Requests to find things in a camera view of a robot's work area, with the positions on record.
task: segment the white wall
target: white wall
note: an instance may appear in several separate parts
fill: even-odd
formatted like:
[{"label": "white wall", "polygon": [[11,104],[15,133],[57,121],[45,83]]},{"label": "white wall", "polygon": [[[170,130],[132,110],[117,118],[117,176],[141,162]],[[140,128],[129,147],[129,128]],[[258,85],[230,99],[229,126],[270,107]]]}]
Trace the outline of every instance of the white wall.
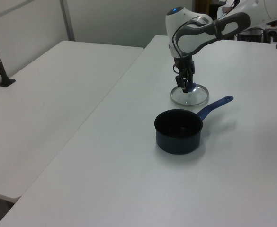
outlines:
[{"label": "white wall", "polygon": [[172,8],[192,10],[193,0],[65,0],[76,41],[146,47],[166,35]]},{"label": "white wall", "polygon": [[0,57],[9,77],[63,40],[59,0],[34,0],[0,17]]}]

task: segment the blue saucepan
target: blue saucepan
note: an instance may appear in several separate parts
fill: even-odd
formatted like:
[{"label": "blue saucepan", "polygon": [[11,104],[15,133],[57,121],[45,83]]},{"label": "blue saucepan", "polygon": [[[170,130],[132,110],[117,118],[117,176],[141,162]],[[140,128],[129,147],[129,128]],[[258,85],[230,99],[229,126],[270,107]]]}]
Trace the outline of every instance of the blue saucepan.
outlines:
[{"label": "blue saucepan", "polygon": [[207,105],[197,114],[182,109],[167,110],[159,114],[154,122],[158,146],[176,155],[192,152],[199,145],[203,120],[212,110],[232,100],[232,96],[227,96]]}]

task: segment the cable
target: cable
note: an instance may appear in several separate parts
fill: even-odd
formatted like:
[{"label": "cable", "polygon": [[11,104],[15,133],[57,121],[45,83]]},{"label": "cable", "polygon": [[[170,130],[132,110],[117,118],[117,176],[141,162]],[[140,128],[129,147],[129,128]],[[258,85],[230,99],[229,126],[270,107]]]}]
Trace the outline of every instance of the cable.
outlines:
[{"label": "cable", "polygon": [[174,36],[176,35],[176,33],[177,33],[186,23],[187,23],[187,22],[183,23],[183,24],[174,32],[173,37],[172,37],[173,46],[174,46],[174,48],[175,48],[177,54],[179,55],[180,60],[181,60],[181,62],[182,62],[182,64],[183,64],[183,67],[184,67],[184,68],[185,68],[185,63],[184,63],[184,61],[183,61],[183,59],[182,59],[182,56],[180,55],[180,53],[178,52],[178,50],[177,50],[177,48],[176,48],[176,46],[175,46],[175,43],[174,43]]},{"label": "cable", "polygon": [[174,71],[176,74],[179,74],[179,72],[176,72],[176,71],[175,71],[175,64],[173,65],[173,71]]},{"label": "cable", "polygon": [[222,16],[220,17],[220,19],[223,18],[224,16],[226,16],[228,13],[230,13],[230,12],[236,7],[236,6],[234,6],[234,4],[235,4],[235,0],[234,0],[234,2],[232,3],[232,5],[230,6],[229,10],[228,10],[226,13],[223,13],[223,14],[222,14]]}]

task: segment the black clamp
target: black clamp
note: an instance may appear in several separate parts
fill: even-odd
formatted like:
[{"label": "black clamp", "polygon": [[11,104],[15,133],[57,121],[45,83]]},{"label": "black clamp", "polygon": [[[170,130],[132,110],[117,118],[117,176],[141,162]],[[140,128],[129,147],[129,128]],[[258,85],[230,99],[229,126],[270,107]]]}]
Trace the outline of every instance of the black clamp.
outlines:
[{"label": "black clamp", "polygon": [[223,34],[222,34],[221,29],[219,27],[218,20],[213,21],[212,25],[214,27],[214,34],[215,34],[217,40],[222,40],[223,39]]}]

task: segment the saucepan handle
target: saucepan handle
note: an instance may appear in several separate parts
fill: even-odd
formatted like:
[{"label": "saucepan handle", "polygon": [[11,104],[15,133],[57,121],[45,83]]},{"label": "saucepan handle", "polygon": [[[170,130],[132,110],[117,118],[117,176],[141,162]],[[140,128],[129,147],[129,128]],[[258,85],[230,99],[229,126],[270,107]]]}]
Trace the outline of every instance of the saucepan handle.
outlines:
[{"label": "saucepan handle", "polygon": [[222,99],[219,99],[216,102],[211,103],[210,105],[207,105],[205,108],[203,108],[201,111],[199,111],[197,113],[197,115],[202,120],[204,120],[212,110],[214,110],[214,109],[216,109],[216,108],[218,108],[218,107],[220,107],[224,104],[227,104],[227,103],[231,102],[232,100],[233,100],[232,96],[226,96]]}]

